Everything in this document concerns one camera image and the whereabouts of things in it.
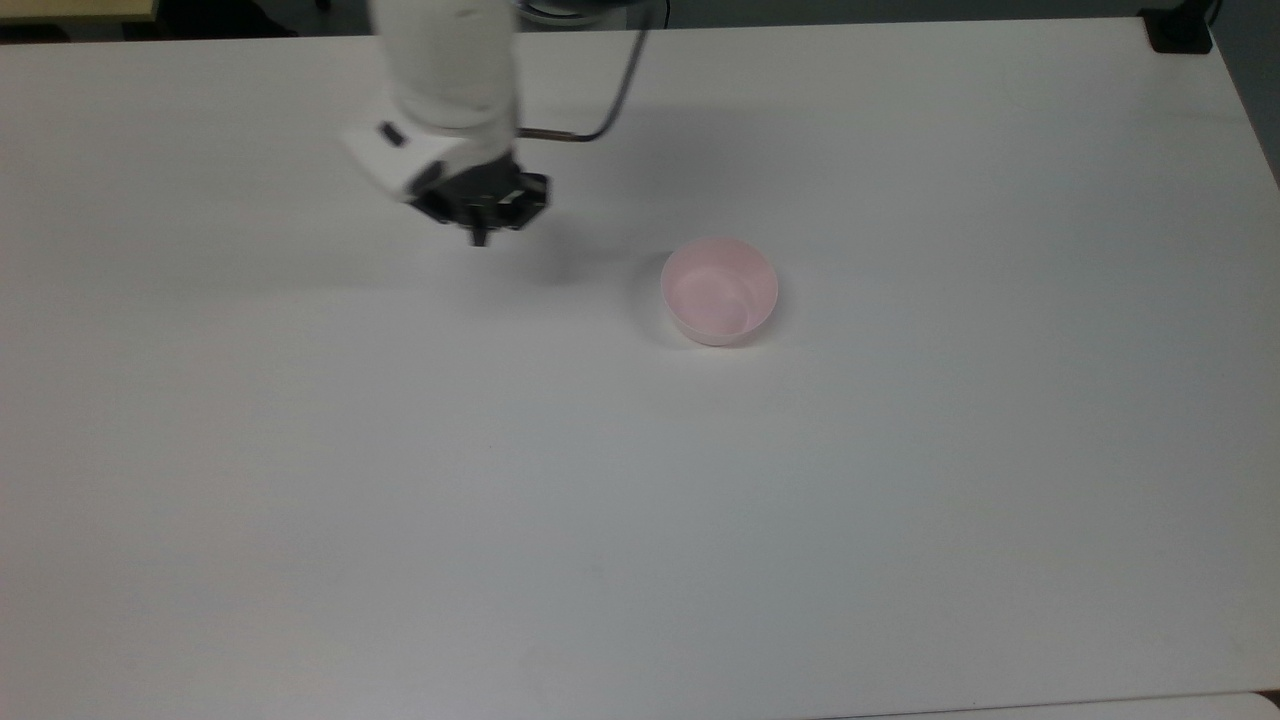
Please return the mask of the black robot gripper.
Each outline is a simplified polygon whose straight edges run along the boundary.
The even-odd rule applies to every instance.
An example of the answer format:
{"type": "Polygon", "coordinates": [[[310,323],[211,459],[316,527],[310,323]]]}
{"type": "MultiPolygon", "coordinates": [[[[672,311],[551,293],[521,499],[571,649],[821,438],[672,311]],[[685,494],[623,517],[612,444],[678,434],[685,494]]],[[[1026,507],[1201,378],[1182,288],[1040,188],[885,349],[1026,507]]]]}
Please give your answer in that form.
{"type": "Polygon", "coordinates": [[[485,249],[492,232],[521,231],[550,202],[550,178],[526,172],[512,154],[448,176],[434,161],[410,182],[410,206],[433,220],[467,229],[485,249]]]}

